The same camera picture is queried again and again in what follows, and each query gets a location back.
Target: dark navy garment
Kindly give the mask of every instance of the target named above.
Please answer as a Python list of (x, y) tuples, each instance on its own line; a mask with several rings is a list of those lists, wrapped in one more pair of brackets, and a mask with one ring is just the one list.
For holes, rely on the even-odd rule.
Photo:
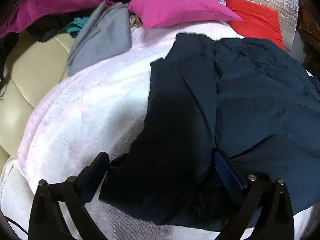
[(246, 174), (284, 179), (294, 214), (309, 208), (320, 201), (319, 87), (269, 40), (178, 34), (151, 64), (144, 129), (111, 162), (100, 199), (155, 224), (221, 231), (239, 209), (212, 165), (221, 150)]

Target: black cable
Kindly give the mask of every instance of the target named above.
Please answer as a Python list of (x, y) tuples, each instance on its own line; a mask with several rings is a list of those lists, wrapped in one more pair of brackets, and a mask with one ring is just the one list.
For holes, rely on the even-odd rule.
[(28, 235), (28, 232), (26, 230), (23, 229), (22, 226), (20, 226), (16, 221), (12, 220), (11, 218), (9, 217), (5, 217), (5, 219), (8, 221), (8, 222), (11, 222), (12, 224), (14, 224), (15, 226), (17, 226), (18, 228), (20, 228), (26, 235)]

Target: pink cloth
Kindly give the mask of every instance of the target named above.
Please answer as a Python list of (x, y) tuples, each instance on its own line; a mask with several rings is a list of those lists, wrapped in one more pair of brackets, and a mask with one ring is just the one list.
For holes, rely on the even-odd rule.
[(106, 1), (108, 6), (113, 4), (109, 0), (20, 0), (0, 26), (0, 38), (9, 32), (20, 33), (45, 15), (96, 8), (102, 1)]
[(128, 9), (142, 20), (144, 29), (199, 21), (241, 21), (216, 0), (131, 0)]

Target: teal cloth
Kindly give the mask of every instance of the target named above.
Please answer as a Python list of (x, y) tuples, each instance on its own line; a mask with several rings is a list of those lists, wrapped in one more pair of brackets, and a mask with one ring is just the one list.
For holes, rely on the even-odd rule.
[(81, 31), (83, 25), (88, 21), (90, 17), (75, 17), (74, 20), (68, 23), (59, 33), (69, 33), (72, 38), (76, 38)]

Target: pink and white fluffy blanket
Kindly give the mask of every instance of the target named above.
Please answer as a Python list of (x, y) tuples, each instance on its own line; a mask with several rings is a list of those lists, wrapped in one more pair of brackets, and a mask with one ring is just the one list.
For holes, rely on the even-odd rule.
[[(150, 62), (167, 55), (178, 32), (203, 33), (213, 40), (242, 38), (223, 22), (138, 28), (132, 31), (131, 50), (58, 84), (32, 113), (18, 151), (17, 166), (33, 194), (40, 179), (63, 182), (79, 174), (100, 151), (111, 160), (129, 151), (147, 112)], [(99, 201), (99, 191), (86, 209), (109, 240), (206, 240), (218, 235), (134, 219)], [(62, 211), (72, 235), (80, 239), (65, 206)], [(251, 232), (247, 229), (243, 238)]]

